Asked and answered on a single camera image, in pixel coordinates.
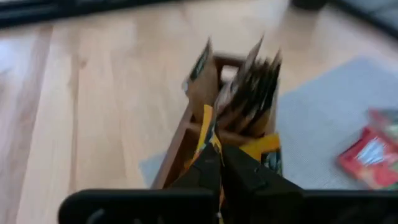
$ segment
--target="wooden floor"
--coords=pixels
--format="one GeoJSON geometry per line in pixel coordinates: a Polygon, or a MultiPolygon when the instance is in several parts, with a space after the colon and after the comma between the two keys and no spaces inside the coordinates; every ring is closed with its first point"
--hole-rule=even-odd
{"type": "Polygon", "coordinates": [[[206,39],[284,56],[280,92],[357,55],[398,62],[397,42],[327,7],[190,1],[0,30],[0,223],[56,223],[88,187],[144,188],[187,105],[181,82],[206,39]]]}

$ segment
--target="gray mat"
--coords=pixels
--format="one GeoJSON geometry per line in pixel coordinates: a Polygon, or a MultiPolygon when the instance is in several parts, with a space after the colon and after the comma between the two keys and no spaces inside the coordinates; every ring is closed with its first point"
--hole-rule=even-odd
{"type": "Polygon", "coordinates": [[[164,151],[140,162],[139,169],[142,172],[142,176],[147,187],[150,187],[154,182],[156,174],[158,173],[165,156],[166,152],[164,151]]]}
{"type": "Polygon", "coordinates": [[[398,108],[398,78],[357,58],[279,100],[284,176],[305,189],[363,189],[336,163],[367,124],[369,107],[398,108]]]}

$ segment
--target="red packet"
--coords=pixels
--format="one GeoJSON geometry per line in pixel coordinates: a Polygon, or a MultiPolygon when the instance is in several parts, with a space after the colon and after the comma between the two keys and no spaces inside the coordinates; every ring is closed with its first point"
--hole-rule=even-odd
{"type": "Polygon", "coordinates": [[[372,189],[398,190],[398,149],[370,126],[364,128],[358,142],[338,156],[338,162],[372,189]]]}

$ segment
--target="black object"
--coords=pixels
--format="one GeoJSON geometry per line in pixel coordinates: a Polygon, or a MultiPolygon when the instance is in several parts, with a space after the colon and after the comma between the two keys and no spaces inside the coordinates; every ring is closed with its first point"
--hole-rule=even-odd
{"type": "Polygon", "coordinates": [[[168,0],[12,0],[0,2],[0,28],[168,0]]]}
{"type": "Polygon", "coordinates": [[[395,191],[304,190],[234,146],[206,147],[164,190],[85,190],[60,207],[60,224],[398,223],[395,191]]]}
{"type": "Polygon", "coordinates": [[[296,7],[308,10],[319,10],[326,5],[328,0],[292,0],[296,7]]]}
{"type": "Polygon", "coordinates": [[[334,0],[333,3],[398,38],[398,0],[334,0]]]}

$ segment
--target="wooden organizer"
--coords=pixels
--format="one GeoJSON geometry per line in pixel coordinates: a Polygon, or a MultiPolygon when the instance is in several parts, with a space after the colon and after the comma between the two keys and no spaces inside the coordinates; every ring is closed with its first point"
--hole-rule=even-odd
{"type": "MultiPolygon", "coordinates": [[[[224,66],[240,67],[244,58],[230,57],[227,55],[215,55],[215,62],[218,73],[219,83],[221,82],[221,72],[224,66]]],[[[196,123],[195,118],[192,115],[192,111],[187,106],[180,124],[174,134],[172,142],[163,163],[156,175],[154,183],[152,184],[153,189],[164,189],[173,183],[180,175],[184,167],[184,162],[191,159],[195,152],[199,135],[201,130],[201,123],[196,123]]],[[[236,133],[231,133],[224,130],[219,130],[219,136],[222,143],[240,146],[244,143],[254,140],[236,133]]]]}

